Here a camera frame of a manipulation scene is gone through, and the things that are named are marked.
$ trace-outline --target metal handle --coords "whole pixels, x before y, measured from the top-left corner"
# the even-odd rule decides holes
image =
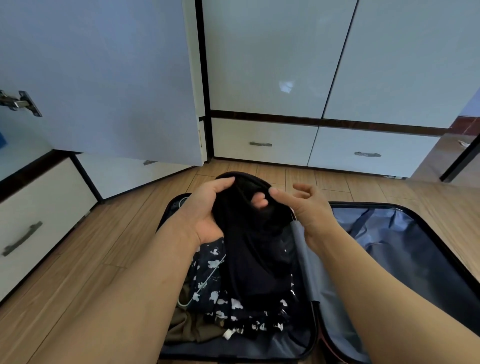
[[[5,248],[3,248],[3,256],[7,256],[11,252],[13,252],[16,248],[18,248],[20,245],[22,245],[29,237],[31,237],[35,231],[38,230],[40,226],[43,225],[43,222],[39,221],[35,225],[30,225],[27,234],[25,234],[23,237],[21,237],[16,243],[12,245],[7,245]]]
[[[272,143],[256,143],[256,142],[250,142],[249,143],[251,146],[272,146]]]
[[[355,152],[354,153],[356,156],[360,157],[377,157],[380,158],[382,155],[378,153],[362,153],[362,152]]]

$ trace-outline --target wardrobe door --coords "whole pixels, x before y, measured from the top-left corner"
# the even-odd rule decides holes
[[[448,128],[480,85],[480,1],[360,0],[331,119]]]
[[[355,0],[203,0],[210,106],[320,118]]]
[[[55,149],[201,165],[192,4],[3,1],[0,89],[17,98],[26,91],[43,117],[2,107],[0,118],[28,125]]]

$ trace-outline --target suitcase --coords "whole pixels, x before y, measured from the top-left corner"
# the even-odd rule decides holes
[[[158,228],[190,194],[168,204]],[[480,336],[480,283],[415,212],[394,204],[331,202],[340,225],[394,277]],[[301,277],[296,293],[305,309],[282,332],[255,340],[165,343],[162,360],[218,363],[287,363],[306,359],[319,342],[327,363],[370,363],[320,259],[307,247],[303,227],[292,215]]]

